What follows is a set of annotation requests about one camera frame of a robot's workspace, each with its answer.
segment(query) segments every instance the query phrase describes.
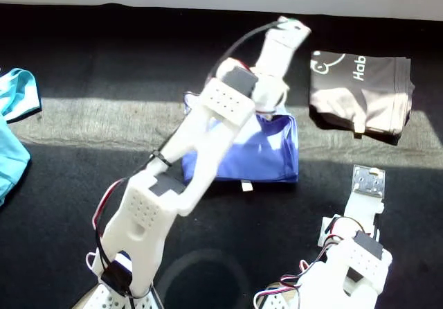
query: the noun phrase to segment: white wire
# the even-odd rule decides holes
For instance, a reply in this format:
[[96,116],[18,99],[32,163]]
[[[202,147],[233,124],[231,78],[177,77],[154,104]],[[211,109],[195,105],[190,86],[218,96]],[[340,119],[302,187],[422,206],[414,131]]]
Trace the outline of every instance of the white wire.
[[253,298],[254,309],[259,309],[258,304],[257,304],[257,300],[259,297],[261,297],[263,295],[274,295],[274,294],[279,294],[279,293],[283,293],[283,292],[288,292],[290,290],[294,290],[294,289],[292,287],[280,287],[280,288],[276,288],[273,290],[261,290],[261,291],[257,292]]
[[95,252],[88,252],[86,254],[86,257],[85,257],[84,260],[86,261],[86,266],[92,271],[92,265],[89,262],[89,257],[91,257],[91,256],[94,256],[94,258],[95,258],[96,257],[96,253]]
[[307,263],[307,261],[305,261],[304,259],[302,259],[302,260],[300,261],[300,270],[301,270],[302,272],[304,272],[304,271],[307,269],[307,267],[305,267],[305,266],[309,267],[309,264]]

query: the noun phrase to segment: blue cloth bag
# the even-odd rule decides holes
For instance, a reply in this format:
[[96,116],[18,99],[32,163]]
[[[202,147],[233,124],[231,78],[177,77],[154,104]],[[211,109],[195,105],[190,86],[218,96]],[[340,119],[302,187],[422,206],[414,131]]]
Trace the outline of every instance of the blue cloth bag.
[[17,184],[29,162],[29,152],[11,132],[12,121],[40,108],[37,85],[31,72],[13,69],[0,77],[0,206]]
[[[186,96],[186,105],[191,105]],[[218,122],[211,124],[209,130]],[[188,183],[194,175],[197,153],[183,156],[183,176]],[[272,121],[252,116],[219,165],[216,180],[251,182],[297,182],[298,137],[295,118],[279,109]]]

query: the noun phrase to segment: black carpet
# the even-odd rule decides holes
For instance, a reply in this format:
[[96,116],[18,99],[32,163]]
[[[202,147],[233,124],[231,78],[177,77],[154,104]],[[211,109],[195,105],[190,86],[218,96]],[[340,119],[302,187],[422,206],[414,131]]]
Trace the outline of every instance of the black carpet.
[[[120,6],[0,6],[0,15],[1,72],[32,71],[43,105],[11,125],[32,163],[0,208],[0,308],[70,308],[96,282],[84,256],[95,249],[102,193],[180,123],[182,93],[201,90],[222,51],[278,15]],[[256,291],[317,255],[321,218],[343,212],[352,165],[363,164],[387,176],[380,229],[394,261],[378,308],[440,308],[443,24],[299,19],[312,29],[287,77],[300,182],[247,194],[215,184],[177,218],[156,277],[165,307],[251,308]],[[238,58],[253,64],[261,42]],[[397,146],[310,119],[309,54],[318,48],[412,58],[413,113]]]

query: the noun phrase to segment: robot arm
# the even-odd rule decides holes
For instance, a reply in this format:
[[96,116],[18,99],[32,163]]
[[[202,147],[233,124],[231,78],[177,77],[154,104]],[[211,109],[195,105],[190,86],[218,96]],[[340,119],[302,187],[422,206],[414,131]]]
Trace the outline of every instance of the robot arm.
[[[373,225],[375,215],[383,212],[384,184],[383,170],[355,166],[344,215],[323,218],[319,257],[310,265],[301,261],[299,275],[283,276],[283,288],[258,295],[273,294],[277,299],[274,301],[286,303],[279,290],[296,290],[284,309],[373,309],[392,262],[390,252],[378,242],[379,231]],[[323,254],[327,260],[318,261]],[[296,283],[288,287],[284,282],[287,280]],[[264,298],[260,308],[273,308],[272,300]]]
[[[309,34],[309,29],[298,21],[280,18],[279,22],[278,28],[270,30],[266,37],[257,62],[260,73],[255,75],[241,66],[219,70],[217,77],[207,82],[197,104],[169,141],[153,154],[146,169],[129,179],[120,206],[99,239],[102,249],[97,248],[91,266],[100,282],[112,284],[104,278],[104,271],[110,270],[110,266],[103,262],[103,254],[112,262],[124,251],[132,263],[127,268],[132,271],[131,296],[141,298],[149,292],[174,219],[177,214],[188,215],[210,186],[234,138],[254,115],[254,98],[257,104],[266,103],[268,93],[268,99],[275,102],[282,93],[272,85],[256,83],[260,76],[281,80],[293,52]],[[213,119],[220,125],[208,131]],[[198,157],[194,177],[185,187],[164,172],[190,150],[196,150]]]

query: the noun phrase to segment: gray fabric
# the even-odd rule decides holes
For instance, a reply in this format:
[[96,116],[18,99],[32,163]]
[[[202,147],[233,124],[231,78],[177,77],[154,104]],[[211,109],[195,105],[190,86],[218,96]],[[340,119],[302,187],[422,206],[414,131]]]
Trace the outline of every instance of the gray fabric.
[[356,133],[400,135],[414,85],[407,58],[314,51],[310,105],[324,119]]

